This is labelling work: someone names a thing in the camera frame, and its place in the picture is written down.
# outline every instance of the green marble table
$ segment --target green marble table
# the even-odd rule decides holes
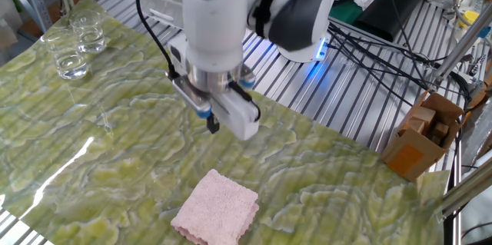
[[[40,41],[0,69],[0,204],[54,244],[190,244],[170,221],[212,168],[259,193],[240,244],[442,243],[448,172],[408,183],[259,94],[252,139],[210,135],[149,37],[82,9],[103,13],[108,44],[87,77],[58,77]]]

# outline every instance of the cable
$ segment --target cable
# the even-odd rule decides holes
[[[145,20],[144,14],[141,11],[140,0],[135,0],[135,4],[137,7],[138,17],[140,18],[141,23],[144,25],[145,29],[151,35],[152,39],[154,39],[155,43],[157,44],[157,46],[161,50],[162,54],[166,58],[166,61],[168,62],[168,68],[169,68],[168,78],[172,80],[172,79],[179,77],[180,75],[179,75],[179,73],[176,72],[176,69],[175,69],[174,65],[172,64],[171,57],[169,57],[169,54],[164,49],[164,46],[162,46],[161,42],[159,41],[157,36],[152,31],[151,27],[148,25],[147,21]]]
[[[475,168],[475,169],[477,169],[477,168],[478,168],[478,167],[476,167],[476,166],[474,166],[474,165],[464,165],[464,164],[462,164],[461,166],[462,166],[462,167],[468,167],[468,168]]]
[[[341,47],[344,49],[344,50],[347,50],[348,49],[345,47],[345,45],[342,43],[342,41],[336,36],[336,35],[333,35],[333,38],[335,40],[337,40],[337,42],[341,45]],[[390,87],[388,87],[381,79],[379,79],[372,71],[369,67],[367,67],[366,65],[364,65],[364,63],[362,63],[361,60],[359,60],[357,57],[355,57],[354,53],[352,53],[351,51],[348,51],[350,53],[350,56],[351,58],[349,58],[351,61],[355,62],[356,64],[359,64],[362,68],[366,69],[367,72],[369,72],[369,74],[374,77],[383,87],[385,87],[390,93],[392,93],[394,96],[396,96],[398,99],[402,100],[403,102],[405,102],[406,104],[408,104],[409,106],[412,106],[413,104],[411,104],[410,102],[406,101],[404,98],[402,98],[398,93],[394,92]]]
[[[403,76],[409,78],[409,79],[414,79],[412,76],[410,76],[407,72],[402,71],[401,69],[395,67],[394,65],[390,64],[388,61],[383,60],[381,57],[377,56],[376,54],[368,51],[366,48],[362,47],[359,45],[356,41],[354,41],[350,35],[345,34],[341,29],[334,25],[330,25],[330,28],[333,28],[339,35],[342,35],[347,41],[349,41],[358,51],[362,51],[369,57],[373,58],[375,61],[380,62],[383,65],[386,65],[387,67],[393,69],[394,71],[400,72]],[[419,87],[423,88],[424,90],[427,90],[426,84],[423,84],[419,81],[414,81],[415,84],[418,84]]]
[[[368,51],[366,48],[362,47],[361,45],[359,45],[354,39],[358,39],[360,40],[359,38],[355,38],[355,37],[352,37],[350,36],[349,34],[346,34],[344,33],[340,28],[338,28],[337,26],[331,24],[330,27],[329,27],[329,30],[333,30],[335,32],[337,32],[339,35],[341,35],[343,38],[345,38],[346,41],[348,41],[349,43],[351,43],[358,51],[361,51],[363,53],[365,53],[366,55],[369,55],[371,58],[373,58],[375,61],[378,61],[380,62],[381,64],[385,65],[386,67],[396,71],[397,73],[392,73],[392,72],[388,72],[388,71],[384,71],[386,73],[390,73],[390,74],[395,74],[395,75],[398,75],[398,76],[401,76],[401,77],[406,77],[408,79],[410,79],[411,81],[413,81],[415,84],[418,84],[421,88],[424,88],[424,86],[426,86],[425,83],[429,83],[429,84],[434,84],[434,83],[431,83],[429,81],[425,81],[425,80],[420,80],[420,79],[416,79],[412,76],[410,76],[408,73],[406,73],[405,71],[402,71],[401,69],[395,67],[394,65],[390,64],[388,61],[385,61],[383,60],[381,57],[375,55],[374,53]],[[409,56],[405,53],[407,50],[406,49],[403,49],[403,48],[398,48],[396,46],[393,46],[393,45],[388,45],[390,47],[394,47],[396,49],[398,49],[399,51],[401,51],[405,57],[409,58]],[[431,67],[433,68],[439,68],[440,67],[440,64],[436,63],[436,61],[439,61],[443,58],[439,58],[439,59],[435,59],[435,60],[428,60],[428,57],[425,56],[425,55],[422,55],[422,56],[419,56],[419,55],[416,55],[414,54],[414,56],[416,57],[417,60],[419,60],[420,62],[423,62],[425,64],[428,64],[430,65]],[[470,96],[470,92],[468,90],[468,84],[467,82],[456,72],[451,72],[450,73],[450,77],[453,78],[453,80],[455,80],[457,82],[457,84],[459,85],[460,87],[460,91],[461,93],[459,93],[460,95],[463,95],[465,97],[465,110],[466,110],[466,105],[467,105],[467,102],[470,102],[471,101],[471,96]]]
[[[343,51],[342,48],[337,48],[337,47],[330,47],[330,48],[333,48],[333,49],[336,49],[336,50],[340,50],[340,52],[345,55],[345,57],[347,58],[351,58],[351,56],[346,52],[346,51]],[[427,83],[427,84],[435,84],[431,81],[422,81],[420,79],[417,79],[417,78],[413,78],[413,77],[408,77],[408,76],[405,76],[399,72],[392,72],[392,71],[387,71],[387,70],[382,70],[382,69],[378,69],[378,68],[369,68],[371,69],[372,71],[376,71],[376,72],[382,72],[382,73],[385,73],[385,74],[390,74],[390,75],[394,75],[394,76],[400,76],[400,77],[404,77],[404,78],[407,78],[407,79],[410,79],[412,81],[419,81],[419,82],[424,82],[424,83]],[[459,94],[461,96],[466,96],[465,94],[463,93],[460,93],[459,91],[455,91],[455,90],[452,90],[450,88],[444,88],[444,87],[439,87],[439,88],[442,88],[444,89],[445,91],[449,91],[449,92],[453,92],[455,94]]]
[[[385,43],[382,43],[382,42],[367,41],[367,40],[364,40],[363,38],[356,38],[356,37],[352,37],[352,38],[354,40],[356,40],[356,41],[367,43],[369,45],[379,45],[379,46],[385,46],[385,47],[397,49],[399,52],[401,52],[406,57],[411,58],[411,56],[409,55],[410,52],[407,49],[400,48],[400,47],[395,46],[395,45],[385,44]],[[442,61],[445,58],[447,58],[447,56],[445,56],[445,57],[442,57],[442,58],[437,58],[437,59],[430,60],[426,55],[424,55],[422,53],[414,53],[414,54],[415,54],[416,61],[420,61],[420,62],[423,62],[423,63],[435,62],[435,61]]]
[[[467,234],[469,234],[472,230],[478,229],[479,227],[485,227],[485,226],[488,226],[488,225],[492,225],[492,222],[482,223],[482,224],[478,224],[478,225],[477,225],[477,226],[475,226],[475,227],[471,227],[470,229],[468,229],[466,232],[464,232],[464,233],[461,235],[461,239],[463,239],[463,237],[464,237],[464,236],[466,236]]]
[[[405,42],[407,43],[407,46],[408,46],[408,51],[410,51],[410,54],[412,56],[412,61],[414,63],[414,68],[417,71],[418,77],[420,77],[420,79],[424,80],[424,76],[422,76],[422,73],[418,69],[417,63],[416,63],[416,61],[414,59],[414,53],[412,51],[412,46],[410,44],[410,41],[408,40],[407,34],[405,33],[405,29],[404,29],[403,23],[401,22],[400,15],[398,14],[397,5],[396,5],[396,3],[395,3],[394,0],[391,0],[391,3],[393,4],[394,13],[397,16],[398,24],[400,25],[400,28],[401,28],[401,34],[403,34],[403,37],[405,38]]]

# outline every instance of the brown cardboard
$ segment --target brown cardboard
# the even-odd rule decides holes
[[[444,123],[437,122],[434,126],[434,129],[432,130],[432,135],[441,139],[443,137],[446,137],[447,131],[449,131],[449,126]]]
[[[411,119],[418,119],[425,123],[425,127],[429,127],[431,122],[434,120],[434,115],[436,115],[435,110],[429,108],[419,107],[415,109],[414,114],[412,114]]]
[[[426,91],[417,99],[415,105],[405,115],[396,134],[391,137],[381,155],[381,160],[388,167],[410,181],[416,180],[432,164],[440,160],[454,142],[454,138],[462,126],[462,124],[456,123],[455,120],[460,114],[463,114],[463,110],[458,110],[459,107],[457,105],[439,94],[431,94],[424,100],[427,94],[428,92]],[[447,135],[440,140],[440,146],[412,127],[407,127],[407,130],[402,135],[398,134],[405,125],[409,125],[410,119],[421,105],[436,111],[434,116],[436,121],[431,126],[443,123],[449,127]]]
[[[435,144],[440,145],[440,137],[438,137],[438,136],[433,136],[433,137],[431,138],[431,140],[432,140],[432,142],[434,142]]]
[[[492,69],[490,69],[490,67],[492,67],[492,60],[489,59],[485,66],[485,79],[484,79],[484,83],[489,87],[492,85]]]
[[[446,125],[456,121],[464,113],[462,108],[435,92],[422,103],[422,107],[435,110],[436,119]]]
[[[425,122],[422,120],[417,120],[417,119],[410,119],[402,128],[400,131],[398,131],[398,135],[403,135],[406,130],[409,128],[414,129],[416,132],[419,134],[422,134],[424,132],[425,128]]]

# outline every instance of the pink washcloth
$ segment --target pink washcloth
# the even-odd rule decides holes
[[[260,208],[258,194],[210,170],[171,225],[200,245],[235,245]]]

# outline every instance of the clear drinking glass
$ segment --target clear drinking glass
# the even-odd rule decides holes
[[[87,63],[78,49],[78,36],[70,30],[60,30],[45,38],[48,52],[55,59],[58,75],[74,80],[87,74]]]
[[[78,48],[85,53],[101,52],[105,49],[105,36],[101,28],[99,13],[76,12],[70,17],[70,25],[78,35]]]

